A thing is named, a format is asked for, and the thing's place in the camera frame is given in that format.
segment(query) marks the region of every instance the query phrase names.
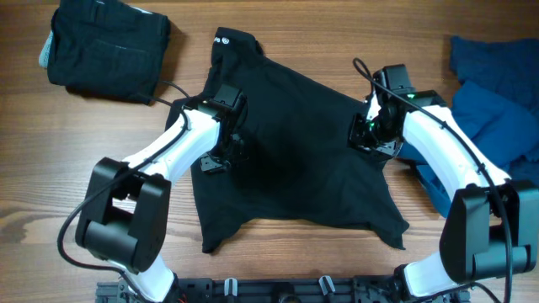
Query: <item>blue cloth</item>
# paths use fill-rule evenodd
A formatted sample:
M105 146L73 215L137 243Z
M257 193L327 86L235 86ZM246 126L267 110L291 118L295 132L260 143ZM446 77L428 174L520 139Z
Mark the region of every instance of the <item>blue cloth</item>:
M461 83L473 81L539 120L539 40L484 43L452 37L450 69ZM526 158L539 161L539 145Z
M483 43L451 39L451 69L463 82L451 112L478 149L513 179L539 186L539 40ZM445 217L451 202L434 171L412 146L413 160L434 207Z

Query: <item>folded black jeans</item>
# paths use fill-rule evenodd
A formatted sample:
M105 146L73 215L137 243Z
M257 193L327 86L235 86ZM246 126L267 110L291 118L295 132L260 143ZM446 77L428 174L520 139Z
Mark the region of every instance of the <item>folded black jeans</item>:
M166 16L116 0L61 0L51 28L51 83L149 104L170 35Z

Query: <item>wire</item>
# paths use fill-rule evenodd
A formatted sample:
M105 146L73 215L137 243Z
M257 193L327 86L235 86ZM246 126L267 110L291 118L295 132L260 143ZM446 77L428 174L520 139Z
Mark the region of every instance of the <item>wire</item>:
M168 101L164 101L164 103L166 105L172 106L172 104L170 102L168 102ZM187 117L187 114L185 114L185 112L182 109L180 110L180 113L182 115L182 118L184 119L184 126L182 127L182 130L169 143L167 143L167 145L163 146L161 149L156 151L150 157L146 158L143 162L141 162L140 164L136 165L133 168L130 168L125 173L122 173L117 178L114 178L113 180L106 183L97 192L89 195L66 218L64 223L61 225L60 230L58 231L58 238L56 240L56 245L57 245L57 248L58 248L58 252L60 253L60 256L64 260L66 260L68 263L70 263L72 265L75 265L75 266L77 266L79 268L86 268L86 269L93 269L93 270L107 270L107 271L113 271L113 272L118 273L122 277L122 279L124 279L126 281L126 283L129 285L129 287L131 287L135 291L136 295L139 297L138 300L143 300L145 302L147 302L147 300L144 298L141 291L129 280L129 278L125 274L124 270L116 268L116 267L112 267L112 266L101 266L101 265L93 265L93 264L81 263L81 262L78 262L77 260L71 258L67 254L67 252L66 252L66 250L64 248L64 237L66 235L67 228L71 225L71 223L73 222L75 217L77 217L77 215L82 211L84 206L86 206L89 203L91 203L92 201L94 201L106 189L112 188L116 184L122 182L126 178L129 178L133 174L137 173L139 169L141 169L141 168L145 167L146 165L152 163L153 160L155 160L157 157L159 157L159 155L161 155L163 152L165 152L167 149L169 149L174 143L176 143L184 135L184 133L188 130L189 118Z
M434 294L434 295L429 295L429 296L426 296L426 297L421 297L421 298L418 298L419 300L416 300L414 303L421 303L421 302L426 302L426 301L429 301L429 300L434 300L440 296L443 296L443 295L447 295L447 294L451 294L451 293L454 293L454 292L457 292L457 291L461 291L461 290L467 290L471 287L478 287L480 288L482 291L485 292L485 294L487 294L490 299L494 302L494 303L501 303L499 301L498 298L496 298L496 295L494 295L494 293L489 290L487 288L487 286L481 284L481 283L478 283L478 282L472 282L470 284L465 284L465 285L461 285L459 287L456 287L454 289L450 289L450 290L444 290L444 291L441 291L437 294Z
M494 199L494 204L498 208L499 215L502 219L502 226L504 228L504 236L505 236L505 287L504 287L504 303L509 303L511 300L511 288L513 284L513 243L511 241L511 231L509 226L509 221L507 218L507 212L505 211L504 203L502 202L502 199L499 197L498 190L496 190L496 187L494 186L493 180L490 178L490 175L487 172L487 169L485 168L485 165L481 163L481 161L478 159L478 157L475 155L475 153L472 151L470 146L462 139L458 133L456 133L455 130L453 130L445 121L440 120L435 115L431 114L430 112L424 110L423 108L419 107L416 104L410 103L405 98L395 94L391 90L385 88L380 83L376 82L369 74L369 72L364 72L361 70L361 68L358 66L358 63L366 67L365 63L360 58L354 58L352 61L354 64L355 69L357 72L363 76L366 80L368 80L371 85L376 86L377 88L380 88L385 93L391 94L393 97L397 98L399 101L403 102L409 107L412 107L422 114L426 115L427 117L431 118L432 120L439 123L442 128L447 129L454 137L459 141L459 143L464 147L464 149L467 151L467 153L470 155L472 160L476 163L478 166L479 172L485 177L488 183L488 188L490 191L491 196Z
M189 98L189 94L186 93L186 92L185 92L181 87L179 87L178 85L176 85L176 84L174 84L174 83L172 83L172 82L170 82L170 81L166 81L166 80L159 80L159 82L168 84L168 85L170 85L171 87L178 89L178 90L179 90L179 91L180 91L186 98Z

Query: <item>wooden table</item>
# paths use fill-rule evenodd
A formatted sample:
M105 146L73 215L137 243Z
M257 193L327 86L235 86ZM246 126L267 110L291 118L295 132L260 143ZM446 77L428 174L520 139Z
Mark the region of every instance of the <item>wooden table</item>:
M175 30L163 78L199 93L210 67L218 26L252 33L269 58L328 87L361 99L369 84L352 67L360 56L372 71L405 63L417 89L446 100L459 88L449 71L452 35L475 40L537 37L539 3L532 1L184 1L142 0L167 14ZM56 251L60 224L85 193L93 165L122 159L163 132L168 109L81 98L49 84L38 55L57 1L0 4L0 301L90 302L95 283L114 274L74 268ZM172 100L178 93L161 90ZM181 277L316 278L322 274L390 274L437 250L444 220L408 167L384 170L410 228L406 251L369 231L305 221L255 220L216 255L201 250L190 174L173 190L163 256ZM96 262L67 234L70 254ZM487 283L501 297L503 280ZM515 276L514 302L537 301L539 270ZM475 301L487 301L474 291Z

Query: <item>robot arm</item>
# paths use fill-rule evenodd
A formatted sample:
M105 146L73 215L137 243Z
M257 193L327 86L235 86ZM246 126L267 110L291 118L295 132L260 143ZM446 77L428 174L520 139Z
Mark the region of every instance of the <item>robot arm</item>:
M458 127L436 92L415 92L404 65L384 67L375 73L375 80L445 122L441 125L381 90L372 94L366 119L356 116L350 131L352 147L381 160L396 156L404 141L414 146L452 201L440 251L396 270L395 276L403 286L398 290L398 298L430 296L480 279L505 276L504 233L501 226L489 224L491 212L499 215L497 205L491 201L490 184L463 144L448 131L448 126L484 165L494 190L502 197L510 226L513 272L532 270L539 233L539 225L532 218L539 215L539 190L527 181L511 181L506 172L491 163Z
M235 157L229 150L236 151L240 141L236 136L232 139L232 134L245 103L239 89L223 84L214 98L192 98L182 109L187 120L180 115L147 148L122 162L104 158L93 169L87 197L128 168L143 163L187 126L187 131L155 160L86 205L77 224L77 244L123 269L148 301L162 302L174 290L176 278L159 254L172 185L198 159L206 173L227 169L230 157ZM114 199L126 198L136 203L133 213L114 206Z

